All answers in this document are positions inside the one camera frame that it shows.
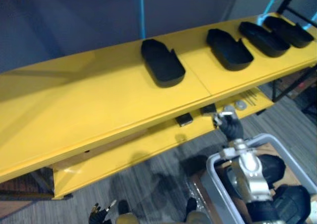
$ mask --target gray plastic bin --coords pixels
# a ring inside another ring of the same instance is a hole
[[[290,167],[300,183],[307,188],[308,192],[313,195],[317,193],[316,184],[308,177],[299,164],[279,142],[279,140],[270,134],[259,134],[252,139],[247,140],[249,147],[259,147],[263,144],[270,143],[283,158],[284,162]],[[220,161],[219,153],[211,155],[207,160],[207,172],[202,176],[201,181],[212,200],[216,211],[218,212],[224,224],[244,224],[241,215],[232,202],[228,192],[218,177],[214,164]]]

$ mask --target black tray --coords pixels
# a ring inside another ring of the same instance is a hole
[[[185,76],[183,65],[175,51],[170,52],[162,42],[154,39],[143,41],[141,54],[151,77],[158,86],[170,87],[183,80]]]
[[[253,61],[253,56],[244,46],[242,40],[236,42],[227,32],[210,29],[207,43],[223,67],[228,70],[244,69]]]
[[[241,22],[239,31],[261,52],[269,57],[283,55],[290,45],[273,32],[251,22]]]
[[[295,47],[303,48],[314,40],[298,23],[293,26],[281,18],[269,16],[264,25]]]

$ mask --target black metal frame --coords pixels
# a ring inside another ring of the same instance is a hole
[[[299,12],[297,12],[296,10],[294,10],[288,6],[291,1],[292,0],[284,0],[276,12],[278,14],[282,14],[284,11],[289,11],[292,14],[294,14],[295,16],[301,18],[302,20],[306,21],[307,23],[310,23],[311,25],[313,25],[314,27],[317,28],[317,23],[304,17]],[[279,101],[281,98],[283,98],[285,95],[287,95],[290,91],[295,89],[300,83],[304,82],[310,75],[312,75],[316,71],[316,69],[317,69],[317,65],[315,65],[314,67],[311,67],[305,74],[303,74],[300,78],[298,78],[296,81],[294,81],[294,83],[292,83],[288,88],[286,88],[284,91],[282,91],[278,96],[276,96],[276,80],[274,80],[273,81],[272,101],[273,102]]]
[[[313,25],[314,27],[317,28],[317,23],[315,23],[314,21],[311,21],[310,19],[304,17],[303,15],[301,15],[299,12],[297,12],[296,10],[292,9],[291,7],[289,7],[289,3],[291,2],[292,0],[284,0],[282,2],[282,4],[280,5],[280,7],[277,9],[277,13],[278,14],[283,14],[283,12],[285,10],[291,12],[292,14],[298,16],[299,18],[303,19],[304,21],[306,21],[307,23],[310,23],[311,25]]]

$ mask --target blue light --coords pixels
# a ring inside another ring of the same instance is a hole
[[[317,12],[316,14],[312,17],[312,21],[316,21],[317,19]],[[307,30],[308,28],[310,28],[312,25],[309,23],[306,26],[303,27],[304,30]]]
[[[140,34],[142,39],[146,38],[144,0],[140,0]]]
[[[272,7],[273,3],[275,2],[275,0],[270,0],[270,2],[268,3],[268,5],[266,6],[263,14],[261,16],[258,17],[257,19],[257,24],[258,25],[262,25],[264,19],[267,17],[267,13],[269,11],[269,9]]]

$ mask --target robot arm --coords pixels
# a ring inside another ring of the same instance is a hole
[[[262,174],[262,164],[243,140],[243,127],[235,112],[216,113],[214,124],[226,135],[229,146],[220,152],[230,160],[237,186],[255,224],[284,224],[272,205],[269,187]]]

